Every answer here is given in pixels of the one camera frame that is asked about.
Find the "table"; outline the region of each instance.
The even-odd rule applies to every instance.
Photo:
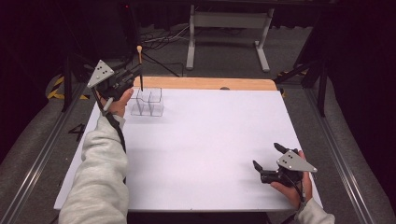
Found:
[[[159,118],[125,115],[130,211],[291,209],[283,195],[261,183],[252,164],[256,160],[264,169],[277,169],[276,160],[281,154],[274,149],[274,142],[300,148],[272,80],[145,77],[144,86],[163,88],[165,109]],[[219,90],[222,87],[230,90]],[[94,129],[98,116],[96,106],[86,132]],[[62,208],[71,189],[81,163],[81,146],[82,142],[55,209]],[[313,189],[314,198],[321,204],[315,184]]]
[[[194,65],[195,27],[250,28],[262,29],[260,41],[255,41],[254,46],[259,56],[262,71],[269,72],[270,67],[262,48],[270,28],[273,14],[273,8],[270,8],[267,13],[200,12],[195,11],[195,6],[192,5],[190,15],[190,41],[186,68],[192,70]]]

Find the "black cable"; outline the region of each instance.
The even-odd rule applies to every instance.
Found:
[[[145,44],[144,49],[162,49],[163,47],[167,46],[170,43],[175,43],[178,40],[181,39],[186,33],[188,32],[187,28],[184,28],[179,31],[174,31],[174,32],[169,32],[166,36],[163,37],[153,37],[151,35],[151,38],[145,38],[149,35],[149,33],[144,34],[144,40],[142,43]]]
[[[172,73],[173,75],[175,75],[176,77],[180,77],[178,74],[176,74],[174,71],[170,70],[169,68],[167,68],[165,65],[163,65],[162,63],[158,62],[157,60],[151,58],[150,56],[148,56],[145,52],[142,52],[142,54],[144,54],[146,57],[150,58],[152,61],[156,62],[157,64],[159,64],[160,66],[162,66],[164,69],[166,69],[168,72]]]
[[[289,223],[291,223],[293,220],[294,220],[294,217],[295,217],[295,213],[294,214],[292,214],[292,215],[290,215],[288,218],[286,218],[281,224],[289,224]]]
[[[95,88],[92,88],[92,93],[93,93],[93,96],[96,99],[96,102],[98,103],[100,111],[103,114],[104,108],[103,108],[103,105],[102,105],[102,103],[101,103],[101,101],[100,101],[100,99],[99,99],[99,97],[98,97],[98,95],[96,93],[96,89]],[[124,139],[124,136],[123,136],[123,133],[122,133],[122,129],[120,128],[120,123],[116,119],[114,119],[114,117],[113,117],[113,115],[111,113],[106,113],[105,117],[107,118],[107,120],[110,123],[110,125],[114,129],[116,129],[117,133],[119,134],[120,142],[121,142],[121,145],[122,145],[122,149],[126,153],[125,139]]]
[[[134,67],[132,67],[129,71],[132,73],[132,71],[134,71],[134,69],[136,69],[137,66],[139,66],[140,64],[138,63],[137,65],[135,65]]]
[[[166,33],[166,32],[164,32],[164,31],[162,31],[159,35],[157,35],[158,37],[154,37],[154,35],[152,35],[151,33],[156,33],[155,31],[153,31],[153,32],[148,32],[148,33],[145,33],[145,34],[142,34],[144,37],[146,37],[146,36],[148,36],[148,35],[150,35],[151,36],[151,38],[145,38],[142,42],[147,42],[147,41],[155,41],[155,40],[160,40],[160,39],[169,39],[169,38],[175,38],[176,37],[176,35],[179,35],[183,30],[185,30],[185,31],[187,31],[187,27],[186,28],[184,28],[184,29],[182,29],[182,30],[177,30],[177,31],[169,31],[168,32],[168,34],[167,35],[164,35],[164,36],[162,36],[161,37],[161,35],[163,35],[164,33]]]
[[[297,187],[297,185],[294,184],[294,182],[290,179],[290,177],[288,175],[283,175],[283,176],[285,176],[286,179],[288,179],[288,181],[294,186],[294,188],[297,190],[298,195],[300,196],[300,202],[304,203],[305,202],[305,198],[304,198],[303,194],[301,193],[300,189]]]
[[[264,212],[264,218],[266,224],[272,224],[271,219],[268,217],[268,214]]]
[[[150,59],[145,59],[145,62],[148,63],[156,63],[154,61],[151,61]],[[181,67],[181,76],[184,77],[184,63],[163,63],[163,64],[169,64],[169,65],[175,65],[175,64],[179,64]]]
[[[49,223],[49,224],[54,224],[56,220],[58,220],[59,218],[59,214],[56,215],[56,217]]]

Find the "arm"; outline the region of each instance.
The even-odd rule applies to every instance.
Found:
[[[109,108],[121,128],[131,95],[132,91],[126,91]],[[96,129],[87,133],[81,158],[59,223],[126,223],[129,191],[123,179],[128,161],[117,131],[105,117],[100,116]]]
[[[302,151],[299,151],[299,155],[305,159],[305,155]],[[306,206],[300,211],[296,218],[302,224],[321,224],[321,223],[334,223],[335,217],[332,214],[327,214],[312,197],[312,182],[309,178],[309,173],[304,172],[302,184],[304,185],[305,201]],[[272,182],[271,187],[277,189],[279,192],[284,194],[291,205],[298,210],[300,208],[300,196],[296,189],[288,188],[280,183]]]
[[[335,217],[332,214],[327,214],[320,205],[311,199],[306,204],[303,211],[297,215],[300,223],[335,223]]]

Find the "metal bracket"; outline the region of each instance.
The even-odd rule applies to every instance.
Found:
[[[91,76],[90,81],[88,82],[88,88],[95,87],[97,84],[106,80],[108,77],[114,75],[113,69],[110,68],[105,62],[99,60],[99,63],[96,65],[95,70]]]
[[[276,163],[291,171],[307,171],[311,173],[316,173],[318,171],[317,168],[291,150],[283,154]]]

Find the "wire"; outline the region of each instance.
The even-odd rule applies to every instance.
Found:
[[[56,217],[49,223],[49,224],[54,224],[56,220],[58,220],[59,218],[59,214],[56,215]]]
[[[104,113],[104,107],[99,99],[98,94],[96,93],[96,88],[91,88],[93,96],[96,99],[96,102],[98,104],[98,107],[100,109],[100,111],[102,112],[102,114]],[[113,115],[111,113],[105,113],[104,116],[107,118],[108,122],[110,123],[110,125],[117,131],[117,133],[119,134],[120,137],[120,142],[122,145],[122,148],[124,150],[124,152],[126,153],[126,147],[125,147],[125,139],[124,136],[122,134],[122,130],[120,128],[120,123],[114,119]]]
[[[154,62],[150,59],[145,59],[146,62],[148,63],[158,63],[158,62]],[[184,63],[162,63],[162,64],[169,64],[169,65],[175,65],[178,64],[181,67],[181,76],[184,77]]]
[[[288,218],[286,218],[281,224],[289,224],[289,223],[291,223],[293,220],[294,220],[294,216],[295,216],[296,214],[294,213],[294,214],[292,214],[292,215],[290,215]]]
[[[165,47],[166,45],[170,44],[170,43],[174,43],[180,39],[184,39],[184,40],[189,40],[187,38],[184,37],[184,35],[187,33],[187,29],[190,26],[186,26],[185,28],[181,29],[180,31],[177,31],[176,33],[173,32],[169,32],[167,35],[165,36],[160,36],[160,37],[156,37],[154,38],[152,34],[150,33],[146,33],[144,35],[141,36],[141,39],[143,40],[142,43],[145,44],[145,51],[148,51],[149,49],[161,49],[163,47]]]
[[[163,65],[162,63],[158,62],[157,60],[151,58],[150,56],[148,56],[145,52],[142,52],[143,55],[145,55],[146,57],[150,58],[152,61],[154,61],[155,63],[159,64],[160,66],[162,66],[164,69],[166,69],[167,71],[169,71],[170,73],[172,73],[173,75],[175,75],[175,77],[180,77],[178,74],[176,74],[174,71],[170,70],[169,68],[167,68],[165,65]]]
[[[77,47],[78,47],[78,49],[79,49],[79,52],[82,53],[82,52],[83,52],[82,46],[79,44],[79,41],[77,40],[77,38],[76,38],[76,36],[75,36],[75,33],[73,32],[73,30],[72,30],[72,28],[71,28],[71,26],[70,26],[68,20],[66,19],[66,16],[64,15],[64,11],[62,10],[61,6],[59,6],[58,1],[55,1],[55,4],[56,4],[56,6],[59,8],[59,10],[61,11],[62,19],[64,19],[64,23],[66,23],[66,27],[67,27],[67,29],[69,30],[69,34],[70,34],[71,36],[73,36],[73,38],[74,38],[74,43],[77,44]]]
[[[303,194],[301,193],[300,189],[297,187],[296,184],[294,184],[294,182],[290,179],[290,177],[288,175],[283,175],[286,177],[286,179],[288,179],[288,181],[294,186],[294,188],[297,190],[298,195],[300,196],[300,202],[304,203],[305,202],[305,197],[303,196]]]

